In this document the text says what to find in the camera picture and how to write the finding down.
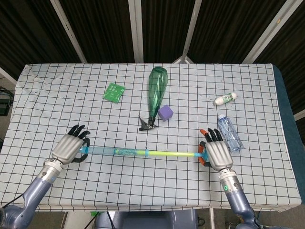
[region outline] light saber toy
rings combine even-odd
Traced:
[[[84,154],[99,154],[99,155],[121,155],[121,156],[189,156],[189,157],[203,157],[207,156],[206,150],[203,153],[192,152],[167,152],[155,151],[148,149],[125,149],[116,147],[87,147],[80,148],[80,153]]]

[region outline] purple cube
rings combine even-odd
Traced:
[[[158,114],[163,121],[166,121],[172,117],[173,111],[170,109],[168,105],[165,105],[164,107],[158,110]]]

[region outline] white bottle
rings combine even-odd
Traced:
[[[222,97],[219,97],[219,98],[215,99],[213,104],[214,105],[222,105],[222,104],[225,104],[225,103],[227,103],[229,101],[232,101],[232,100],[234,100],[236,98],[237,98],[236,93],[234,93],[234,92],[233,93],[229,93],[229,94],[226,94],[226,95],[224,95]]]

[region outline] green label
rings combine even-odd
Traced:
[[[232,95],[232,93],[226,94],[226,95],[223,97],[223,100],[224,100],[224,103],[227,103],[227,102],[233,100],[233,95]]]

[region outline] green bottle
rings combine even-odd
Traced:
[[[149,118],[148,125],[141,118],[140,130],[153,129],[154,121],[160,108],[168,82],[167,71],[162,67],[153,68],[148,78]]]

